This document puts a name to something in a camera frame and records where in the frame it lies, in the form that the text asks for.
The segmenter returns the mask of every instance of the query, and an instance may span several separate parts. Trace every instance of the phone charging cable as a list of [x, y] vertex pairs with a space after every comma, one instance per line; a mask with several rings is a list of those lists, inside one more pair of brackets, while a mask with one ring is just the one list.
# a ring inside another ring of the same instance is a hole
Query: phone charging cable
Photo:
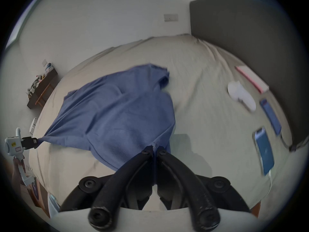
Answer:
[[269, 194], [270, 189], [272, 187], [271, 170], [269, 170], [269, 172], [268, 172], [268, 178], [269, 178], [269, 181], [270, 181], [270, 187], [269, 187], [268, 193], [262, 199], [264, 199]]

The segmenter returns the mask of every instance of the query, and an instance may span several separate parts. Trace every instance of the wrinkled sheet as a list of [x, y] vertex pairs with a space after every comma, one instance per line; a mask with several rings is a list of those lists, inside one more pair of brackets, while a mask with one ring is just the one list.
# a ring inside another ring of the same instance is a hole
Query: wrinkled sheet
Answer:
[[100, 77], [69, 92], [59, 114], [38, 145], [49, 142], [90, 150], [107, 167], [117, 170], [146, 146], [170, 153], [175, 125], [166, 68], [140, 65]]
[[[34, 137], [42, 137], [57, 117], [63, 98], [98, 77], [126, 70], [129, 66], [153, 63], [170, 72], [163, 89], [171, 95], [175, 112], [175, 132], [171, 152], [195, 174], [224, 176], [243, 197], [249, 208], [269, 190], [252, 133], [266, 128], [274, 155], [272, 178], [284, 166], [289, 152], [276, 137], [259, 105], [266, 98], [282, 125], [282, 135], [291, 143], [288, 122], [274, 95], [258, 90], [237, 70], [245, 65], [230, 53], [190, 35], [151, 38], [107, 49], [84, 61], [63, 77], [49, 97], [35, 127]], [[257, 104], [250, 113], [227, 93], [227, 84], [239, 80]], [[31, 149], [29, 164], [40, 183], [62, 204], [85, 176], [105, 176], [114, 171], [100, 163], [91, 152], [43, 142]]]

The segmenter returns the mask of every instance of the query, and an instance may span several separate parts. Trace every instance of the blue cloth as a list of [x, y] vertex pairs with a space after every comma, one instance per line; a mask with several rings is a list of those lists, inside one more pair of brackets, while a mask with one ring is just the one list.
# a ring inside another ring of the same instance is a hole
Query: blue cloth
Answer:
[[38, 143], [90, 150], [114, 170], [148, 145], [170, 152], [175, 115], [171, 97], [161, 91], [168, 78], [167, 69], [147, 64], [87, 83], [68, 93]]

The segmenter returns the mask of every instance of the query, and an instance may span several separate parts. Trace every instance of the light switch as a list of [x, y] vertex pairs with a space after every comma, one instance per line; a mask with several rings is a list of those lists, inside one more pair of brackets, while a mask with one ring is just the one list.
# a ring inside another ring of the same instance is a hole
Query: light switch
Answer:
[[164, 21], [178, 21], [178, 14], [164, 14]]
[[47, 64], [46, 59], [42, 62], [43, 66], [45, 66]]

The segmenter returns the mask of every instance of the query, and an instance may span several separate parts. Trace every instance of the white cloth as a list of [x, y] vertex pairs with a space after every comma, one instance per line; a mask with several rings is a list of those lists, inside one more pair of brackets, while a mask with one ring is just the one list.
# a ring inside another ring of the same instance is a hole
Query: white cloth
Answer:
[[[277, 138], [259, 105], [266, 98], [282, 125], [282, 135], [291, 143], [291, 132], [280, 105], [270, 91], [258, 90], [234, 66], [245, 65], [230, 53], [190, 35], [151, 38], [108, 49], [73, 68], [62, 78], [46, 102], [34, 137], [42, 137], [56, 118], [63, 98], [94, 79], [123, 71], [134, 65], [153, 63], [167, 67], [169, 92], [175, 110], [176, 129], [170, 139], [174, 156], [195, 174], [223, 176], [243, 197], [249, 208], [269, 189], [252, 133], [265, 126], [275, 166], [272, 177], [284, 166], [289, 152]], [[227, 84], [239, 80], [257, 104], [254, 113], [233, 101]], [[61, 205], [85, 176], [105, 176], [113, 170], [98, 162], [90, 152], [42, 143], [31, 149], [29, 164], [46, 190]]]

